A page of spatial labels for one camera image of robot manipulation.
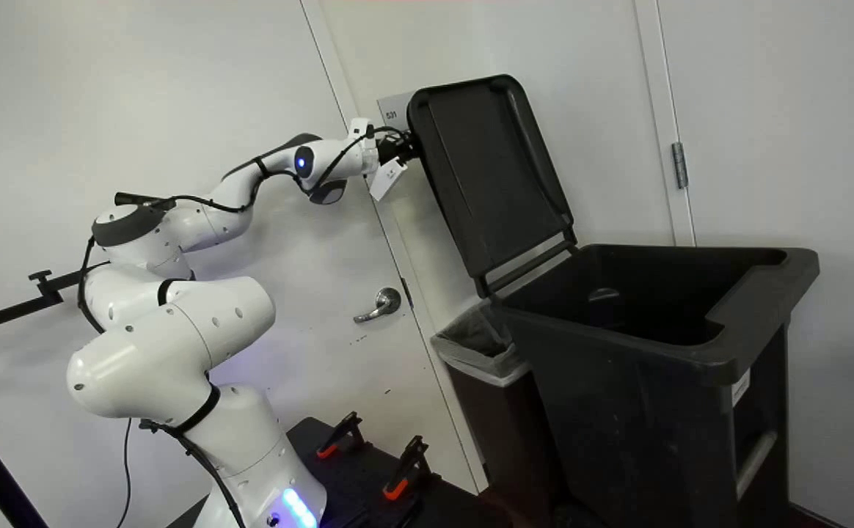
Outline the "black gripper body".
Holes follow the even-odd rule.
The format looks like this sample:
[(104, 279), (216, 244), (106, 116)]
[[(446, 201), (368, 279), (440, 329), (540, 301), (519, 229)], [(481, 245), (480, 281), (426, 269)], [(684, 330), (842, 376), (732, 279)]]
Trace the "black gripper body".
[(409, 132), (386, 127), (376, 132), (376, 152), (383, 163), (409, 163), (411, 157), (418, 157), (418, 144)]

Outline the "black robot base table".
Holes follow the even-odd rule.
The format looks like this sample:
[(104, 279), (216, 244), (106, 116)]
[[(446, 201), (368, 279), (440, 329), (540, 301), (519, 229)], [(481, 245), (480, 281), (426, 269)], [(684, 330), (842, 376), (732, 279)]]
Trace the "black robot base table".
[(509, 528), (500, 506), (446, 484), (436, 468), (431, 479), (409, 490), (401, 502), (386, 502), (383, 486), (401, 457), (365, 446), (333, 460), (317, 457), (317, 446), (335, 424), (302, 420), (288, 430), (291, 455), (324, 484), (326, 505), (310, 506), (291, 486), (266, 515), (248, 515), (244, 499), (217, 465), (191, 440), (179, 446), (216, 479), (217, 502), (197, 502), (172, 528)]

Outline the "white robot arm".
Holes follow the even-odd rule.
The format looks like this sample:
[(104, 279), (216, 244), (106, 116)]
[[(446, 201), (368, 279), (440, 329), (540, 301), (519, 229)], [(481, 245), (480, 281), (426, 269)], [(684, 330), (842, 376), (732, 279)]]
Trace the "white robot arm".
[(261, 391), (211, 382), (277, 322), (270, 292), (249, 275), (204, 281), (189, 254), (244, 235), (273, 176), (329, 204), (352, 176), (386, 197), (411, 156), (409, 132), (358, 116), (342, 140), (302, 132), (241, 162), (204, 197), (122, 193), (91, 222), (106, 262), (82, 279), (82, 311), (97, 338), (72, 355), (67, 391), (172, 433), (216, 479), (194, 528), (320, 528), (329, 490)]

